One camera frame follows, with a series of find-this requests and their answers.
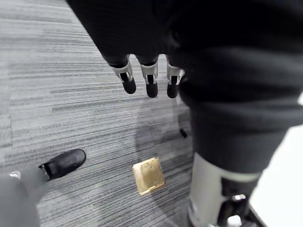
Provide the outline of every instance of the black sleeve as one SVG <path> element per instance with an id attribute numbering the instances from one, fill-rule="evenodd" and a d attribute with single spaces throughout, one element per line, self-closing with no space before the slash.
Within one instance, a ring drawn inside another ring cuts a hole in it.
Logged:
<path id="1" fill-rule="evenodd" d="M 286 0 L 68 0 L 101 52 L 170 55 L 185 70 L 194 149 L 240 173 L 265 169 L 303 123 L 303 4 Z"/>

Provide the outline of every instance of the gold square object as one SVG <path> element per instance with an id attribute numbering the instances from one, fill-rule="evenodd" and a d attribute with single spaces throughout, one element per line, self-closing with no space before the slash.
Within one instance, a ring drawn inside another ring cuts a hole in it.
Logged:
<path id="1" fill-rule="evenodd" d="M 158 157 L 133 165 L 133 172 L 140 195 L 144 195 L 165 184 Z"/>

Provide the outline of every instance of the gray pants leg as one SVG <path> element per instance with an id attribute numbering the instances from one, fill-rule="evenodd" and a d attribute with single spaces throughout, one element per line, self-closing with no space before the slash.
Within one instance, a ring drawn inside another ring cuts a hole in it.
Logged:
<path id="1" fill-rule="evenodd" d="M 45 194 L 48 180 L 39 167 L 0 174 L 0 226 L 39 227 L 36 203 Z"/>

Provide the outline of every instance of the white floor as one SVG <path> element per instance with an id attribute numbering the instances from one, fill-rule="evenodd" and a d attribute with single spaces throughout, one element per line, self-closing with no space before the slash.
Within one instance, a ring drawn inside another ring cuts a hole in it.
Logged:
<path id="1" fill-rule="evenodd" d="M 288 131 L 251 198 L 269 227 L 303 227 L 302 175 L 303 125 Z"/>

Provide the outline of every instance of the black shoe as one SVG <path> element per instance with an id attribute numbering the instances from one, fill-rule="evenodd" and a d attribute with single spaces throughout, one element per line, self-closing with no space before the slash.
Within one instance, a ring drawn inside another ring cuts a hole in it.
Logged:
<path id="1" fill-rule="evenodd" d="M 43 163 L 39 168 L 43 168 L 49 176 L 49 180 L 63 177 L 77 168 L 86 160 L 86 154 L 81 149 L 64 152 L 51 160 Z"/>

